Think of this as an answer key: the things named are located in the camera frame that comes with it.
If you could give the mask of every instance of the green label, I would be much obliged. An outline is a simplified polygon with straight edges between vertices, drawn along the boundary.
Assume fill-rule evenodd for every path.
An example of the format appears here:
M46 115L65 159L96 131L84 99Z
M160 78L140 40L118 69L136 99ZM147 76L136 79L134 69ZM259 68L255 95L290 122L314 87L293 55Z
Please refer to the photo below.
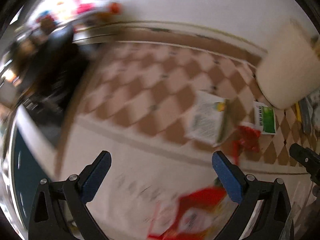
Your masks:
M263 107L263 131L268 133L276 133L275 131L275 118L273 115L273 110L270 107Z

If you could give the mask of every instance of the blue gripper pad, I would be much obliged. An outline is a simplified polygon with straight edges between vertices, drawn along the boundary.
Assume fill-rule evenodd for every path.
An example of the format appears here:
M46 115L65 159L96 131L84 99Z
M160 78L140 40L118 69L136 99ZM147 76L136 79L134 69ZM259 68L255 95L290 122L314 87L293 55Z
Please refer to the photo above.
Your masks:
M243 190L239 181L236 179L226 162L232 165L229 160L223 156L221 157L217 152L212 155L212 167L218 175L223 187L225 188L229 198L238 204L243 199Z
M111 167L111 154L107 151L102 152L101 155L102 154L103 157L100 161L97 164L95 164L95 162L92 164L95 165L95 167L82 186L81 201L84 204L93 200Z

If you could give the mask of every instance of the black bracket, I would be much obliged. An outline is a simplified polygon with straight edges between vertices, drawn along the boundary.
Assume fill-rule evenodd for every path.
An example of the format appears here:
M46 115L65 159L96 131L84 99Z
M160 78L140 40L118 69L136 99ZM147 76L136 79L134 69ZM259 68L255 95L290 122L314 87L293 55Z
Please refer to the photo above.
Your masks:
M289 154L306 168L311 175L310 179L320 186L320 156L311 149L305 149L297 143L290 146Z
M111 154L102 151L95 161L65 181L38 186L29 222L29 240L76 240L65 221L59 200L66 200L79 231L86 240L108 240L85 204L92 201L111 167Z
M278 240L291 210L287 189L282 179L272 182L244 175L238 166L221 152L212 156L212 166L230 199L239 205L215 240L239 239L246 228L258 200L264 200L255 225L246 240ZM290 239L293 239L293 225Z
M232 165L222 152L212 156L212 166L229 197L239 205L232 217L215 238L216 240L239 239L247 226L258 200L264 200L259 216L245 239L278 240L291 210L288 193L282 179L272 182L245 176ZM59 205L66 200L70 212L85 240L108 240L85 204L92 201L105 175L111 167L111 155L107 151L86 166L79 175L67 180L48 182L41 180L32 206L29 223L29 240L76 240ZM293 239L293 225L290 239Z

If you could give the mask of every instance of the red object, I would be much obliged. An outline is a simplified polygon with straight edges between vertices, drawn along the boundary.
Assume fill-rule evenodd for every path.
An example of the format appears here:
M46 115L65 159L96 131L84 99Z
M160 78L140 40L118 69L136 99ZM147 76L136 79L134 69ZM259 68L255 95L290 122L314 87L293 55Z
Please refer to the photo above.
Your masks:
M247 150L259 152L260 149L258 139L261 132L247 126L238 126L238 130L240 131L241 136L241 139L239 140L240 145Z
M182 222L184 214L190 208L201 209L210 213L226 195L227 192L223 187L208 187L180 197L179 208L174 223L161 235L154 235L151 229L148 233L148 238L158 240L203 240L210 231L210 228L197 233L179 230L179 224Z
M77 8L76 12L77 12L77 14L81 14L81 13L90 11L93 8L94 8L94 4L93 3L82 3Z
M235 160L235 165L239 165L239 150L240 146L244 147L246 150L259 152L259 137L261 132L259 130L255 130L248 126L238 126L238 130L240 132L240 139L233 141L233 157Z
M36 23L41 22L41 20L43 20L43 19L49 19L49 20L51 20L52 22L54 22L54 18L53 18L50 14L45 14L45 15L39 16L39 17L36 19Z
M110 12L114 14L119 14L121 11L121 4L118 2L112 2L109 5Z

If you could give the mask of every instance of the seed packet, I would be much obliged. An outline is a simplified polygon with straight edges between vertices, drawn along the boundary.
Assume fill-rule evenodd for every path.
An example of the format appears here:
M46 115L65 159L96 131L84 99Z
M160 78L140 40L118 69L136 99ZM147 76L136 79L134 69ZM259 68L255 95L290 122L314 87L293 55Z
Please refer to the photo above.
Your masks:
M262 134L276 134L276 115L273 108L255 101L253 108L256 129Z
M213 146L221 143L228 100L203 91L197 92L197 103L188 136Z

